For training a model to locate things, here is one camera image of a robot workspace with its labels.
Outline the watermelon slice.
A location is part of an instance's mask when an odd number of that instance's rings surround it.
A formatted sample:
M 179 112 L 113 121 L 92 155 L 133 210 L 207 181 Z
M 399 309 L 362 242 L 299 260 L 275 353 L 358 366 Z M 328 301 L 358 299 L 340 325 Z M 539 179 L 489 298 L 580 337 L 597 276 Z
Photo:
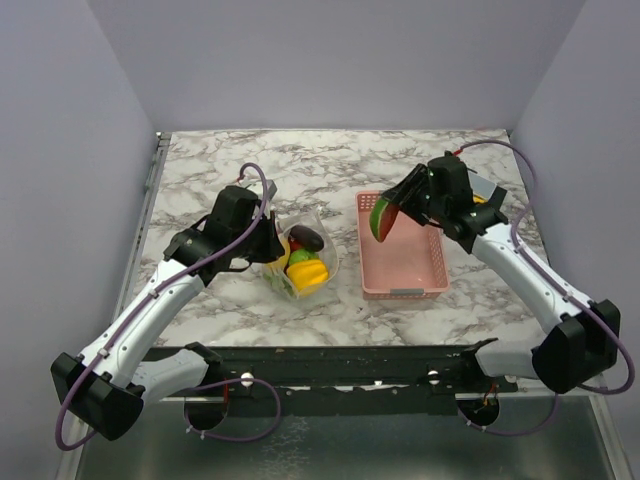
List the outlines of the watermelon slice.
M 369 214 L 369 228 L 373 238 L 382 243 L 393 228 L 399 207 L 383 197 L 379 197 Z

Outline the yellow lemon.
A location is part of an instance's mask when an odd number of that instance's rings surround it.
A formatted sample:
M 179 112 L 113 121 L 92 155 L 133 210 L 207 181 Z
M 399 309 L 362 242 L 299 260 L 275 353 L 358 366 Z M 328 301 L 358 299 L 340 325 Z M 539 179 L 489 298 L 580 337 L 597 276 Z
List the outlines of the yellow lemon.
M 268 267 L 273 270 L 284 270 L 288 264 L 289 257 L 291 254 L 291 247 L 289 241 L 286 237 L 279 237 L 280 243 L 284 249 L 284 253 L 275 261 L 270 262 Z

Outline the purple eggplant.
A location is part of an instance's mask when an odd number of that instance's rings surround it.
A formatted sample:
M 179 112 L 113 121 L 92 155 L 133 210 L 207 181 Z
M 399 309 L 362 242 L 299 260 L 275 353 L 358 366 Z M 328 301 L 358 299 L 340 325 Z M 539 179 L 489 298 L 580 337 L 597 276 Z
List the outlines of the purple eggplant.
M 290 239 L 298 241 L 303 246 L 303 249 L 316 253 L 325 247 L 324 239 L 318 232 L 301 224 L 291 228 L 288 234 L 288 240 Z

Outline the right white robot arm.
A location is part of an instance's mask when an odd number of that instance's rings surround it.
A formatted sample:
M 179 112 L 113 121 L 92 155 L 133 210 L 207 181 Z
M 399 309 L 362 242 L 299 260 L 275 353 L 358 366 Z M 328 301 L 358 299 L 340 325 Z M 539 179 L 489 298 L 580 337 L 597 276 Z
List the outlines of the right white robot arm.
M 439 226 L 446 237 L 491 268 L 537 319 L 543 339 L 490 340 L 459 367 L 461 383 L 481 391 L 495 377 L 540 380 L 567 393 L 612 367 L 617 360 L 620 312 L 609 300 L 593 301 L 574 289 L 514 232 L 499 206 L 479 202 L 464 162 L 451 153 L 418 164 L 384 191 L 381 224 L 371 231 L 382 242 L 397 214 L 421 226 Z

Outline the red cherry bunch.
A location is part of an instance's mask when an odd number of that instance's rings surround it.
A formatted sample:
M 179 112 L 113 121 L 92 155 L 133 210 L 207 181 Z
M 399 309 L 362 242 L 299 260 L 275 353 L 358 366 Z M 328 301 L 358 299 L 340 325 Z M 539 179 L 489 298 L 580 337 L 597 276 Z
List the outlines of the red cherry bunch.
M 303 248 L 303 246 L 298 241 L 293 239 L 289 240 L 289 246 L 291 251 L 296 251 Z

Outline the green grape bunch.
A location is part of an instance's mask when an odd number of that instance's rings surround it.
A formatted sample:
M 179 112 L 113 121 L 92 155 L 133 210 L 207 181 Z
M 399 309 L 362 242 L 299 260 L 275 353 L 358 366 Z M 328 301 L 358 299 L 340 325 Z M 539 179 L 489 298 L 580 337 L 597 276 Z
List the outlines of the green grape bunch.
M 290 282 L 283 277 L 282 271 L 267 269 L 263 272 L 263 278 L 277 293 L 289 298 L 295 297 L 293 287 L 291 286 Z

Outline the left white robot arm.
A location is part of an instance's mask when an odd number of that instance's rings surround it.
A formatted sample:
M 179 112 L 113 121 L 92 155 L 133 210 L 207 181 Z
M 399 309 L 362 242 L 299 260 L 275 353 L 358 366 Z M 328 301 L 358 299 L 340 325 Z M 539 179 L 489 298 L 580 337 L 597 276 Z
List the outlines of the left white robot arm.
M 92 434 L 113 441 L 136 423 L 143 408 L 181 391 L 206 395 L 234 383 L 222 358 L 190 343 L 173 355 L 146 355 L 174 317 L 232 261 L 270 263 L 283 255 L 269 209 L 276 188 L 261 193 L 228 185 L 210 214 L 173 236 L 142 291 L 114 323 L 78 355 L 60 354 L 51 366 L 62 413 L 73 413 Z

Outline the yellow bell pepper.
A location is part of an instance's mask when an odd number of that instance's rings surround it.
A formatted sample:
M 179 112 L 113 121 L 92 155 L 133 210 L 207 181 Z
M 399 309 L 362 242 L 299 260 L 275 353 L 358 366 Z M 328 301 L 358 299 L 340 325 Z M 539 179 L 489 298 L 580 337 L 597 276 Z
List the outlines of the yellow bell pepper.
M 298 292 L 322 284 L 329 279 L 329 271 L 319 259 L 294 263 L 287 268 L 286 275 Z

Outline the clear zip top bag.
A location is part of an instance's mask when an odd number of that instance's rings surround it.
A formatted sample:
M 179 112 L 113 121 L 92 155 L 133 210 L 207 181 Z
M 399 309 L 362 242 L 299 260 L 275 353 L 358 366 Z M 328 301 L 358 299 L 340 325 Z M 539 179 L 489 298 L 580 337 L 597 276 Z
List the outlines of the clear zip top bag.
M 338 253 L 320 212 L 316 209 L 276 217 L 276 232 L 284 255 L 263 265 L 261 276 L 274 291 L 291 300 L 315 294 L 339 269 Z

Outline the green round fruit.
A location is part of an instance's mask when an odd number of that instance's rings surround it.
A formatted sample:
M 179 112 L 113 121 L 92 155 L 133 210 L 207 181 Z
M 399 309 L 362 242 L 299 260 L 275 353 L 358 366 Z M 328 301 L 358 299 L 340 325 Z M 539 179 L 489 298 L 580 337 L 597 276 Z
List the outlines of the green round fruit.
M 304 261 L 309 261 L 309 260 L 317 260 L 319 258 L 318 254 L 316 252 L 307 250 L 307 249 L 299 249 L 296 251 L 293 251 L 290 256 L 289 256 L 289 260 L 288 260 L 288 265 L 292 266 L 296 263 L 299 262 L 304 262 Z

